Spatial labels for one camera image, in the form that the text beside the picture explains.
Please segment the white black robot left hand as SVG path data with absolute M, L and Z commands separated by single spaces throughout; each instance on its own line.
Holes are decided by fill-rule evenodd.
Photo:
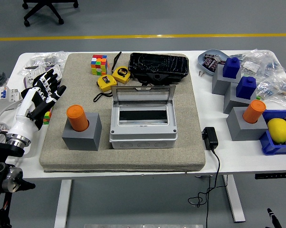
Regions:
M 29 143 L 35 132 L 43 125 L 44 115 L 63 95 L 65 85 L 61 85 L 52 69 L 33 80 L 32 87 L 21 92 L 23 101 L 16 114 L 16 122 L 7 133 L 9 142 L 22 140 Z

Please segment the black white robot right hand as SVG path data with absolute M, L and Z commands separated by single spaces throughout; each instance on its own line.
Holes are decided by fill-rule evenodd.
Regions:
M 275 216 L 275 214 L 273 213 L 273 211 L 270 208 L 267 208 L 267 212 L 269 214 L 269 217 L 272 220 L 272 224 L 274 226 L 274 228 L 282 228 L 279 220 L 277 219 L 277 217 Z

